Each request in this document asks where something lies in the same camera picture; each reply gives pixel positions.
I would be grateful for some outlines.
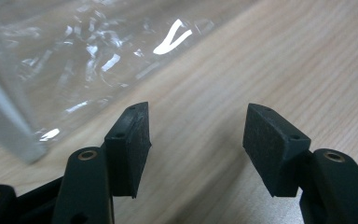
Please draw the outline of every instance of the wood grain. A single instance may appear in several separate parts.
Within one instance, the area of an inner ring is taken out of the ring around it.
[[[271,198],[241,147],[249,103],[358,162],[358,1],[260,1],[26,165],[0,148],[0,183],[19,194],[98,146],[125,107],[150,105],[153,147],[136,200],[117,223],[302,223],[298,200]]]

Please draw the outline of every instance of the plastic wrap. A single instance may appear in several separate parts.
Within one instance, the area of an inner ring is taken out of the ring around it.
[[[0,1],[39,141],[68,134],[255,1]]]

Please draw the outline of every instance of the dark object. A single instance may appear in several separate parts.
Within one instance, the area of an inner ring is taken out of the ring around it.
[[[19,198],[0,185],[0,223],[114,223],[112,196],[136,197],[150,147],[148,105],[130,106],[101,147],[69,157],[63,177]]]
[[[272,109],[249,104],[243,147],[269,193],[296,197],[304,222],[358,224],[358,165],[332,150],[309,151],[310,139]]]

